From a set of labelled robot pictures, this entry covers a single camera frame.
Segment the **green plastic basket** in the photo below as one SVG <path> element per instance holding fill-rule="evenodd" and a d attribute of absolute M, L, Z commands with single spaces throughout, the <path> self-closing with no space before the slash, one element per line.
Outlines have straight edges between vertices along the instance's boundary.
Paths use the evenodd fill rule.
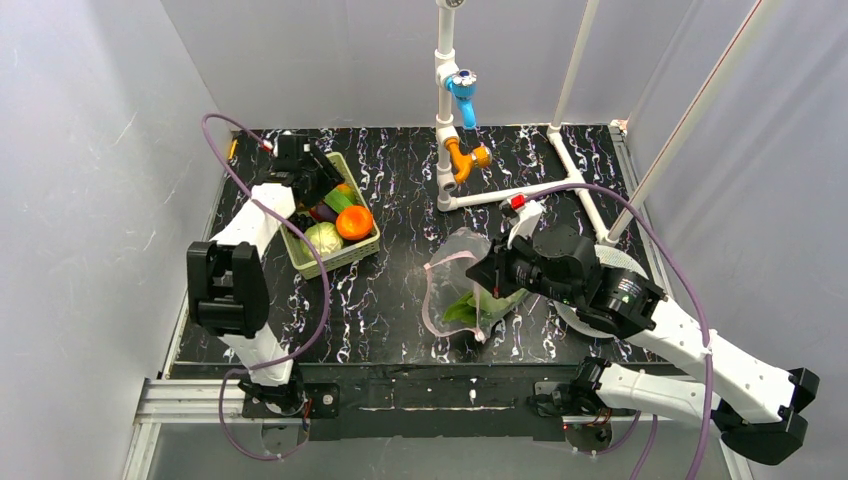
<path fill-rule="evenodd" d="M 354 203 L 363 209 L 365 204 L 363 194 L 355 186 L 353 174 L 344 156 L 338 152 L 330 152 L 326 154 L 326 157 L 342 175 L 345 184 L 352 191 L 352 195 L 355 197 Z M 381 232 L 376 225 L 372 226 L 367 235 L 357 240 L 348 236 L 348 233 L 355 230 L 355 226 L 360 230 L 363 229 L 365 225 L 363 218 L 364 215 L 362 214 L 354 214 L 353 220 L 350 222 L 344 221 L 342 232 L 338 230 L 335 221 L 315 222 L 304 231 L 306 238 L 314 243 L 316 250 L 321 254 L 321 260 L 327 272 L 378 253 Z M 305 280 L 319 277 L 321 273 L 318 263 L 306 243 L 285 226 L 281 226 L 279 231 L 294 269 Z"/>

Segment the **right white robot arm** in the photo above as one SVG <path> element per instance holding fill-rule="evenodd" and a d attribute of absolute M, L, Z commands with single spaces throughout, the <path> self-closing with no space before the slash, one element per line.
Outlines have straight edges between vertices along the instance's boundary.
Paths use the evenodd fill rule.
<path fill-rule="evenodd" d="M 734 452 L 770 466 L 802 447 L 816 374 L 771 366 L 705 331 L 654 282 L 598 254 L 570 227 L 504 235 L 466 274 L 498 298 L 525 290 L 567 305 L 591 328 L 652 351 L 686 379 L 585 359 L 573 380 L 545 395 L 547 414 L 642 411 L 705 427 Z"/>

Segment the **clear zip top bag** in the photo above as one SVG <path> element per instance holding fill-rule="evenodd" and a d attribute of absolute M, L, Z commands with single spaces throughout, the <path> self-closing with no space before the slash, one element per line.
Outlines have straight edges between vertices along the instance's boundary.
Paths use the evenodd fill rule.
<path fill-rule="evenodd" d="M 424 265 L 427 288 L 421 307 L 422 322 L 437 337 L 450 337 L 467 332 L 479 343 L 485 343 L 492 334 L 495 323 L 479 322 L 474 327 L 445 322 L 442 318 L 447 308 L 461 296 L 484 290 L 465 276 L 467 268 L 481 260 L 489 250 L 487 237 L 461 227 L 452 232 L 430 261 Z"/>

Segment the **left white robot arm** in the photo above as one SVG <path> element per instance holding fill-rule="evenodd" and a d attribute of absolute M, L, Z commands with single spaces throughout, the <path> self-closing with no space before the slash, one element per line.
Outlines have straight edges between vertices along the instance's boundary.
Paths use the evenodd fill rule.
<path fill-rule="evenodd" d="M 187 250 L 190 319 L 230 347 L 245 368 L 239 387 L 278 414 L 306 404 L 302 376 L 268 323 L 270 297 L 262 260 L 298 210 L 317 205 L 343 181 L 306 135 L 263 142 L 271 163 L 233 219 Z"/>

